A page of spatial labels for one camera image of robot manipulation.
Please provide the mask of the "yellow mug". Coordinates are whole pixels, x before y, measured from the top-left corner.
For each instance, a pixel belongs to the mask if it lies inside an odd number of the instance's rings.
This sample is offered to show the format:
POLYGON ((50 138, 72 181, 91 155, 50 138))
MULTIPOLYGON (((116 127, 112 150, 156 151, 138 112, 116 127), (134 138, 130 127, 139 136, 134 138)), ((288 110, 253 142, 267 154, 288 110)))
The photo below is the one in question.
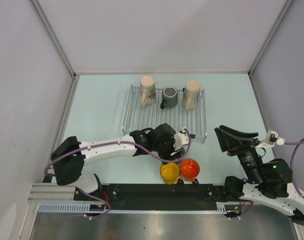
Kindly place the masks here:
POLYGON ((184 184, 184 181, 180 178, 180 168, 174 162, 163 164, 160 167, 159 172, 163 182, 167 185, 184 184))

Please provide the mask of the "silver wire dish rack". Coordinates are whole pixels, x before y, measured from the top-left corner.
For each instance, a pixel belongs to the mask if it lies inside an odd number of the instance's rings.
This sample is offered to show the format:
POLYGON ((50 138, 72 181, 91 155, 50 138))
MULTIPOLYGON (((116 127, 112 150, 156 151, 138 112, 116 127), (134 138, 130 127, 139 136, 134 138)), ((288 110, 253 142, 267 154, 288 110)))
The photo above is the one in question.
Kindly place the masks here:
POLYGON ((155 129, 157 126, 167 123, 176 132, 186 127, 192 138, 200 140, 202 144, 207 139, 206 99, 205 90, 199 95, 199 103, 196 108, 186 111, 182 105, 183 91, 178 91, 178 103, 173 108, 161 109, 162 89, 156 90, 156 102, 141 106, 141 94, 138 86, 131 85, 125 106, 122 121, 122 132, 128 134, 134 130, 145 128, 155 129))

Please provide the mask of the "orange mug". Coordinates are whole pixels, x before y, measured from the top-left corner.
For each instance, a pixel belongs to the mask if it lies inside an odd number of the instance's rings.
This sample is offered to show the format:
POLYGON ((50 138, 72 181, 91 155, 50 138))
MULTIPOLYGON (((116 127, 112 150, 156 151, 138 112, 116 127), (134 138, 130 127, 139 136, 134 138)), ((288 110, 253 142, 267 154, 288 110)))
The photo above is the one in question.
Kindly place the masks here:
POLYGON ((184 159, 180 163, 180 177, 186 181, 191 182, 193 185, 198 185, 199 181, 197 176, 200 173, 199 164, 191 158, 184 159))

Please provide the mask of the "dark green mug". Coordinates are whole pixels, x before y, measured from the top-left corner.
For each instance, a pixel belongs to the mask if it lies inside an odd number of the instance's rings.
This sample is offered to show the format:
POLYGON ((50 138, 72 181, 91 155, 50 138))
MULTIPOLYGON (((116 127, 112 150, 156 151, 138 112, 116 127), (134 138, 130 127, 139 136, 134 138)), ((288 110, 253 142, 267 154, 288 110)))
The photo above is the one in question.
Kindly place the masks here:
POLYGON ((174 86, 167 86, 162 90, 160 108, 172 109, 178 104, 178 90, 174 86))

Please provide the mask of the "beige decorated mug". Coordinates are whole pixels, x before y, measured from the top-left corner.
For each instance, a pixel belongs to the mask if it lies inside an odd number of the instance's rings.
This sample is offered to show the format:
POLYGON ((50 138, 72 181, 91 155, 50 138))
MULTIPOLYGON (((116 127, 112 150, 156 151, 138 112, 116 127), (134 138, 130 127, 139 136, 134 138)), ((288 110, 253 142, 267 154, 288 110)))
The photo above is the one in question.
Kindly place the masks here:
POLYGON ((156 87, 155 79, 152 76, 144 76, 140 80, 140 105, 145 107, 155 103, 156 87))

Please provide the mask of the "beige plain mug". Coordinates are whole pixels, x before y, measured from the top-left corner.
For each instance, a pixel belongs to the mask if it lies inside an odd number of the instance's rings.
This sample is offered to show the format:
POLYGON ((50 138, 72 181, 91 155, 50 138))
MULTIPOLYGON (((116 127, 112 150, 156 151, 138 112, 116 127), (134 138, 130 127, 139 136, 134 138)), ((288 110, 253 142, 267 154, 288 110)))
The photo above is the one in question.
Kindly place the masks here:
POLYGON ((182 106, 185 111, 195 109, 199 104, 201 84, 197 80, 189 80, 183 90, 182 106))

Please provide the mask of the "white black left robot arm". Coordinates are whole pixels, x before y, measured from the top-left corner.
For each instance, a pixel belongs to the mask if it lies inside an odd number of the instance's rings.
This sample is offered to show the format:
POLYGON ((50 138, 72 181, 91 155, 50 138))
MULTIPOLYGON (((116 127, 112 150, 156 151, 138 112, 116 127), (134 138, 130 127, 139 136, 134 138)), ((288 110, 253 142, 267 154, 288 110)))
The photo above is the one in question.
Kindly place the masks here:
POLYGON ((181 161, 191 146, 191 135, 186 128, 176 132, 169 124, 156 128, 134 130, 124 136, 105 141, 79 141, 76 136, 66 138, 51 154, 44 174, 54 177, 58 186, 75 186, 92 200, 102 196, 99 177, 87 172, 86 166, 100 160, 117 157, 150 155, 162 163, 181 161))

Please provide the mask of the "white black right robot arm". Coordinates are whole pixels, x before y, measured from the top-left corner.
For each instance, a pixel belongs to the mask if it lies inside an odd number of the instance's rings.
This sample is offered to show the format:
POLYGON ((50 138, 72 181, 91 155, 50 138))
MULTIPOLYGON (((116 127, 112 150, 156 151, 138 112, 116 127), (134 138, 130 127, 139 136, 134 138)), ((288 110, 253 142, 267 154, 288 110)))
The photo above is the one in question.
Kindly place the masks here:
POLYGON ((245 180, 227 176, 222 188, 229 200, 251 201, 275 209, 295 224, 304 226, 304 192, 295 183, 293 163, 282 158, 263 162, 257 149, 287 145, 278 132, 268 130, 264 140, 258 133, 241 132, 220 125, 214 129, 220 149, 230 157, 236 156, 247 176, 245 180))

